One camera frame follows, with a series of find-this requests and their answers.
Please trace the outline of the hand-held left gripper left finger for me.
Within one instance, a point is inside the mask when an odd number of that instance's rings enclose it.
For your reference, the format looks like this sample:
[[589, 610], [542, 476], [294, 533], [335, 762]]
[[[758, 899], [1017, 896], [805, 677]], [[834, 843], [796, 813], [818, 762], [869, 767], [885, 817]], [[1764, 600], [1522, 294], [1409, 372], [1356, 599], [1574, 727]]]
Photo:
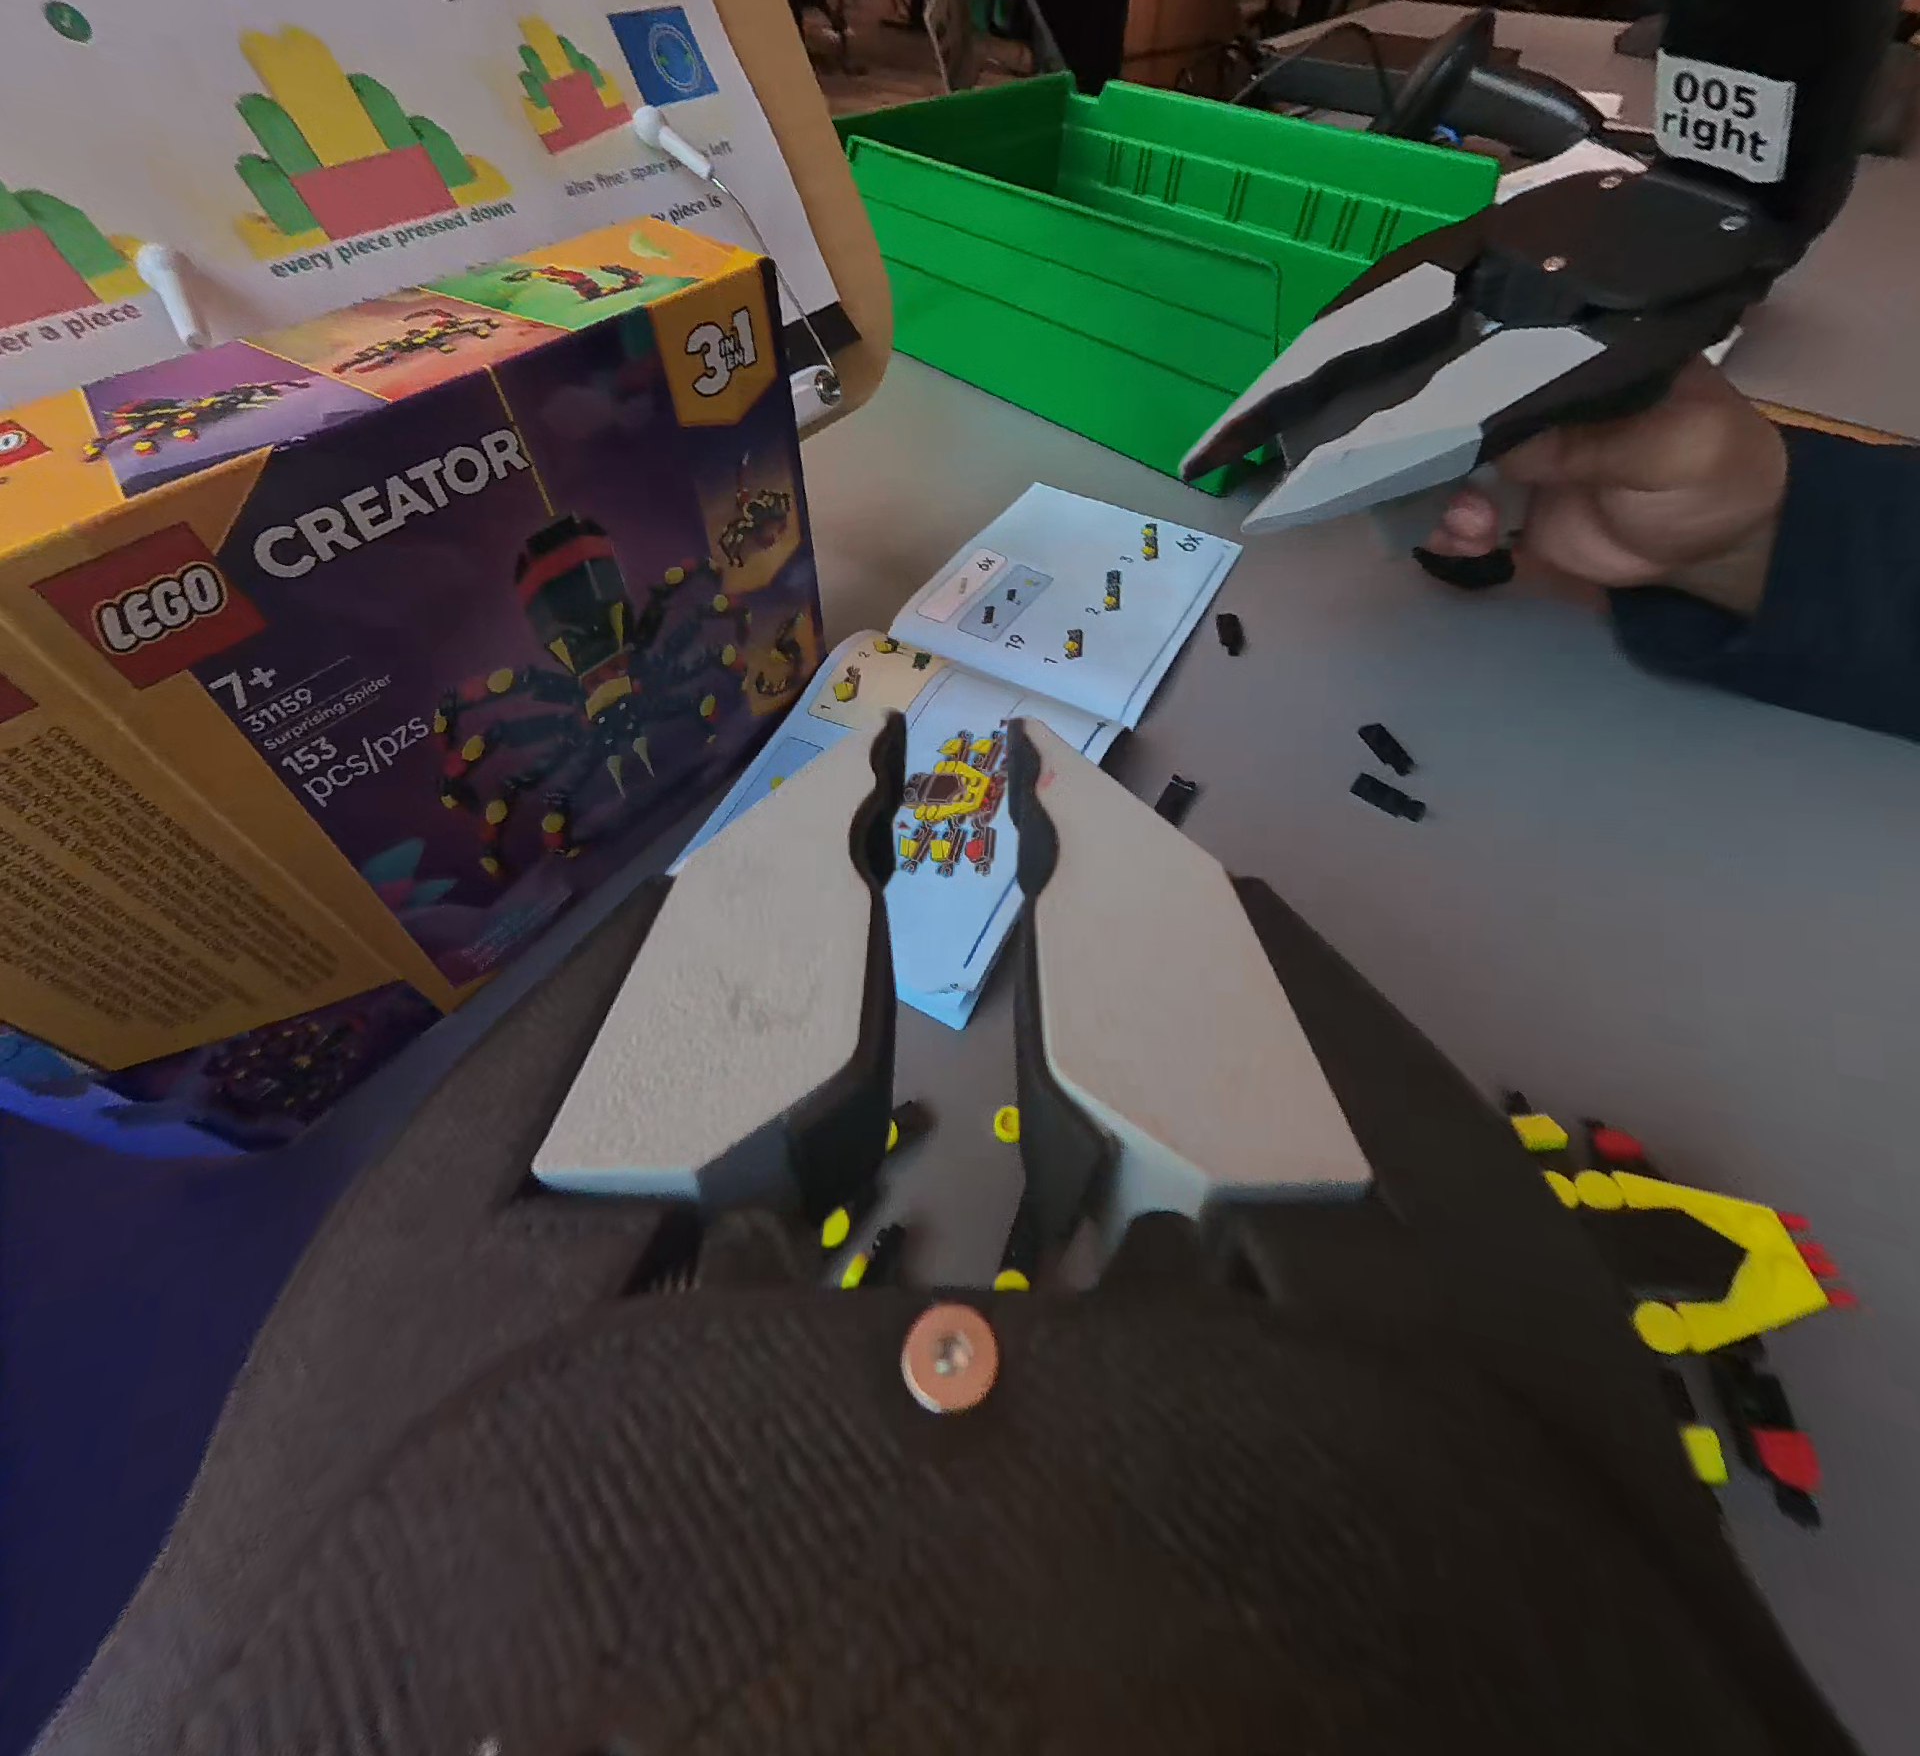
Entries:
[[542, 1188], [830, 1213], [873, 1184], [895, 1106], [903, 757], [888, 711], [684, 859], [565, 1084]]

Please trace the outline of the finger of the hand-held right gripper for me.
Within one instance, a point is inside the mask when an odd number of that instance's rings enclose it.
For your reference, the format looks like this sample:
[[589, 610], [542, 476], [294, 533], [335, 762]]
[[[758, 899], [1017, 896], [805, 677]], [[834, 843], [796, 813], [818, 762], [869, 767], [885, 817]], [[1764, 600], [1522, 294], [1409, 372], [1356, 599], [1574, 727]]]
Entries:
[[1320, 315], [1255, 384], [1236, 398], [1179, 461], [1178, 476], [1204, 476], [1281, 447], [1289, 429], [1315, 424], [1329, 406], [1436, 359], [1455, 339], [1462, 310], [1458, 272], [1417, 262]]
[[1311, 447], [1242, 520], [1242, 535], [1336, 520], [1468, 477], [1499, 413], [1604, 348], [1581, 329], [1495, 329], [1407, 400]]

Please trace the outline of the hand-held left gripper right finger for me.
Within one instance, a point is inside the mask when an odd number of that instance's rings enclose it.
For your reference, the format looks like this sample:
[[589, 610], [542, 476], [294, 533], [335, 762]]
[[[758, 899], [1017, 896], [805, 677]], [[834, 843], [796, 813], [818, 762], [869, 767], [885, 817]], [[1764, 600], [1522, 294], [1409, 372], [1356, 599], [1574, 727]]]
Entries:
[[1017, 1061], [1034, 1213], [1347, 1201], [1376, 1176], [1224, 866], [1011, 726]]

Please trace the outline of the person's right forearm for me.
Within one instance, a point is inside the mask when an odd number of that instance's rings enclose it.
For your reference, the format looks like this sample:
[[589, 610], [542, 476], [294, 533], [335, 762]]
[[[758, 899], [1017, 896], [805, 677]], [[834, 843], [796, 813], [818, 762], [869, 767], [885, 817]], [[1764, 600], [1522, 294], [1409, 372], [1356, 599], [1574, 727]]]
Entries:
[[1789, 482], [1758, 605], [1611, 590], [1641, 670], [1917, 740], [1917, 449], [1784, 429]]

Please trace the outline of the lego instruction booklet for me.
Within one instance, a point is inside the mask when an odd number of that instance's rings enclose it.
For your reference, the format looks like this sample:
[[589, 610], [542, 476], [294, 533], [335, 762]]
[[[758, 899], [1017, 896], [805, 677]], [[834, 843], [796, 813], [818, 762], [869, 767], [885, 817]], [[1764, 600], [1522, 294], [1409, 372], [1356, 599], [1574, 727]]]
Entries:
[[1021, 914], [1011, 726], [1101, 762], [1132, 729], [1239, 563], [1240, 544], [1037, 484], [906, 603], [837, 644], [691, 837], [690, 861], [844, 736], [900, 711], [888, 884], [900, 999], [965, 1028]]

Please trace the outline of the lego set box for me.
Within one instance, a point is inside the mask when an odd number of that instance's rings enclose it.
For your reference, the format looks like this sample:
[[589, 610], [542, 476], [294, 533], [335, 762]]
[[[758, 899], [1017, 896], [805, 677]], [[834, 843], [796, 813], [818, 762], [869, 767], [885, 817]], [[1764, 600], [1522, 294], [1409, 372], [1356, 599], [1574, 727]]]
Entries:
[[5, 398], [5, 1024], [98, 1071], [505, 969], [806, 688], [774, 266], [641, 218]]

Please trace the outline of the yellow black red lego assembly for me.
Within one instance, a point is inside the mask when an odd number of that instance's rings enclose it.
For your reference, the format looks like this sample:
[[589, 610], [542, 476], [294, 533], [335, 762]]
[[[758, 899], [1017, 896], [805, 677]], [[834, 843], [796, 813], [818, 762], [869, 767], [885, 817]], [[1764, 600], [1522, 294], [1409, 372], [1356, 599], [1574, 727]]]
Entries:
[[1568, 1126], [1516, 1090], [1501, 1106], [1655, 1361], [1692, 1478], [1722, 1492], [1741, 1466], [1820, 1531], [1821, 1458], [1766, 1338], [1857, 1299], [1806, 1216], [1676, 1182], [1617, 1124]]

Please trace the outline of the person's right hand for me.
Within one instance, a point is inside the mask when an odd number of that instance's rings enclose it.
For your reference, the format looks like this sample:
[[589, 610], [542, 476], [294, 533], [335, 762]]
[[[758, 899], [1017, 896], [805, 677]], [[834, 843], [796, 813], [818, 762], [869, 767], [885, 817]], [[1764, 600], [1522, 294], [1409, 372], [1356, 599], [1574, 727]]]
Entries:
[[1707, 359], [1638, 413], [1564, 426], [1496, 459], [1528, 560], [1600, 588], [1668, 588], [1734, 616], [1762, 599], [1789, 444]]

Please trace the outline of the green plastic bin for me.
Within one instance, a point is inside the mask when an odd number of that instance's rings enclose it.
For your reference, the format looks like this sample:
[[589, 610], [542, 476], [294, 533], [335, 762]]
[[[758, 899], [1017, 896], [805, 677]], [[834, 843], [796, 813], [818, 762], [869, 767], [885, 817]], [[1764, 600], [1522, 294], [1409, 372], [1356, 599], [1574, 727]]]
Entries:
[[1489, 208], [1489, 155], [1069, 74], [834, 120], [895, 348], [1175, 477], [1379, 256]]

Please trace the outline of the black handheld scanner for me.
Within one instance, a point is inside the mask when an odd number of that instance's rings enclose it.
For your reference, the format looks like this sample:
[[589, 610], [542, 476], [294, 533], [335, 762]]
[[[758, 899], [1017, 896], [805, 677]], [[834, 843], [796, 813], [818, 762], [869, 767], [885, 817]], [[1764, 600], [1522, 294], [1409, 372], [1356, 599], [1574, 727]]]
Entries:
[[1597, 137], [1607, 115], [1581, 91], [1527, 70], [1496, 44], [1496, 15], [1470, 10], [1432, 40], [1383, 36], [1346, 19], [1291, 47], [1264, 47], [1236, 104], [1362, 118], [1372, 134], [1485, 141], [1548, 160]]

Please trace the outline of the instruction sheet clipboard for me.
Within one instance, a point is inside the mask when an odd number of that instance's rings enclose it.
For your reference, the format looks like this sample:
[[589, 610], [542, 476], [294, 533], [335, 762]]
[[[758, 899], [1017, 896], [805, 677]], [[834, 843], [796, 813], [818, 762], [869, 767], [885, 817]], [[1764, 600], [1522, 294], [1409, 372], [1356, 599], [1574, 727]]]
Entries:
[[[641, 104], [714, 160], [637, 141]], [[758, 249], [864, 406], [891, 298], [788, 0], [3, 0], [5, 408], [656, 218]]]

